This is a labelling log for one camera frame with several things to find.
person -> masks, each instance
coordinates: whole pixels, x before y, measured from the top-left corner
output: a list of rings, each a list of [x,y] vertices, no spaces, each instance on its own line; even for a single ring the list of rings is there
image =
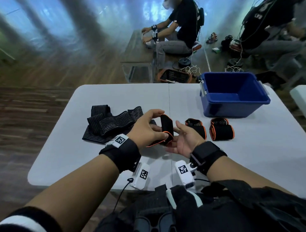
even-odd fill
[[[11,213],[0,222],[0,231],[81,231],[117,180],[119,173],[127,170],[128,164],[135,161],[134,149],[143,149],[153,141],[168,137],[160,127],[149,124],[151,119],[160,117],[163,113],[160,109],[146,112],[127,134],[129,149],[121,150],[122,153],[118,152],[120,148],[113,147],[114,152],[103,149],[105,154],[100,154],[63,177],[34,197],[25,207]],[[211,143],[179,121],[176,121],[176,126],[174,131],[178,135],[166,148],[168,152],[189,158],[198,147]],[[170,215],[173,216],[171,219],[175,218],[176,231],[306,230],[305,200],[241,166],[226,155],[219,155],[211,162],[207,166],[206,175],[212,184],[204,188],[210,191],[201,194],[201,206],[197,206],[200,202],[198,198],[196,200],[196,196],[182,186],[175,186],[171,189],[173,200],[171,197],[168,199],[172,202],[171,205],[176,206],[159,208],[159,211],[166,209],[172,212]],[[140,202],[136,201],[120,213],[111,213],[101,221],[96,231],[150,231],[133,228],[140,225],[134,225],[136,215],[142,212],[137,210],[139,207],[149,207],[154,202],[160,204],[158,200],[162,195],[155,199],[154,193],[144,196],[139,199]],[[152,226],[154,222],[156,225],[156,218],[153,219]]]
[[[268,68],[282,78],[286,78],[283,75],[286,65],[301,52],[303,44],[299,40],[278,40],[278,36],[282,29],[296,38],[306,36],[305,29],[298,28],[293,21],[294,7],[303,1],[264,0],[244,19],[244,31],[240,38],[243,51],[252,55],[280,57]]]
[[[200,30],[200,23],[197,23],[199,9],[193,0],[166,0],[166,2],[173,8],[169,18],[141,30],[143,34],[155,29],[155,27],[158,31],[159,42],[156,43],[156,66],[158,69],[164,68],[165,53],[187,54],[192,52]],[[178,32],[175,31],[177,27],[181,27]],[[143,43],[149,43],[152,39],[152,36],[144,36]]]

hand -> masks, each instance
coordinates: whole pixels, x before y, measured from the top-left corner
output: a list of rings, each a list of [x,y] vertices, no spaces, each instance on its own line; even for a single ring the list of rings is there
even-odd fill
[[[144,28],[142,28],[141,32],[142,32],[142,34],[144,35],[145,33],[148,33],[148,32],[151,31],[151,30],[152,30],[151,27],[144,27]]]
[[[166,151],[190,158],[190,153],[194,148],[204,143],[205,140],[193,128],[181,124],[179,121],[175,121],[175,123],[177,127],[174,127],[173,130],[179,135],[174,136],[173,142],[167,145]]]
[[[162,132],[159,126],[149,124],[153,118],[160,117],[165,111],[160,109],[149,110],[141,116],[134,124],[127,136],[136,143],[139,149],[153,143],[155,140],[168,138],[168,134]]]
[[[143,42],[143,43],[146,43],[146,42],[151,41],[151,39],[152,39],[152,37],[143,37],[143,38],[142,38],[142,42]]]

striped sleeve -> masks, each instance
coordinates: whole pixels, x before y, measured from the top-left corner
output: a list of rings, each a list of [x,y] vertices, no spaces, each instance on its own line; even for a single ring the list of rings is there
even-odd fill
[[[57,221],[45,211],[27,206],[11,213],[0,222],[0,231],[14,232],[62,232]]]

gray pants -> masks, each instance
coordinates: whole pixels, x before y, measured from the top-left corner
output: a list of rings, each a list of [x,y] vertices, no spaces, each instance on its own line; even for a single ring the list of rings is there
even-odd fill
[[[187,47],[184,41],[177,38],[177,32],[174,31],[171,35],[166,36],[169,41],[160,41],[156,43],[158,69],[164,68],[166,53],[170,54],[186,54],[192,52],[192,49]]]
[[[265,58],[279,57],[271,71],[282,73],[286,66],[301,52],[301,41],[267,40],[254,49],[245,50],[251,55],[262,55]]]

person's left hand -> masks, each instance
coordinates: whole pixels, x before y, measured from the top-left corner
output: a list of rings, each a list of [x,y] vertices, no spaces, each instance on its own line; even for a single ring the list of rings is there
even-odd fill
[[[152,39],[152,37],[142,37],[142,42],[146,43],[149,42]]]
[[[155,140],[168,138],[169,135],[161,132],[162,129],[159,126],[149,124],[153,118],[160,117],[164,112],[160,109],[149,110],[136,121],[132,130],[127,134],[139,149],[145,148]]]

